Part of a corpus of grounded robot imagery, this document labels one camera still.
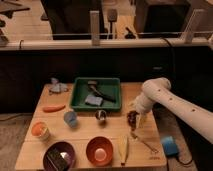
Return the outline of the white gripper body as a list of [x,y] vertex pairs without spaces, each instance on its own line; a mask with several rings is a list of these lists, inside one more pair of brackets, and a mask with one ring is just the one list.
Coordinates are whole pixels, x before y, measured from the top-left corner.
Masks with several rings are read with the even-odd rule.
[[147,114],[153,108],[153,101],[144,94],[140,94],[134,100],[134,108],[139,114]]

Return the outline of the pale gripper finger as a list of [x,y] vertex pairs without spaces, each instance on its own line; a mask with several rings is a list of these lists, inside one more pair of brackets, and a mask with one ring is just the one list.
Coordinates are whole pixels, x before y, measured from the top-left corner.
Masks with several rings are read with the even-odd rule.
[[138,114],[136,116],[136,128],[142,128],[144,123],[146,122],[147,115],[146,114]]

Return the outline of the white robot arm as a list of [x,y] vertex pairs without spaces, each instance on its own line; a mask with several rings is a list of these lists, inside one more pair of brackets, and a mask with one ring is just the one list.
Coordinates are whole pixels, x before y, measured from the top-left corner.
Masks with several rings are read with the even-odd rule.
[[176,96],[170,89],[167,78],[146,80],[133,102],[135,110],[146,114],[155,103],[160,103],[213,144],[213,113]]

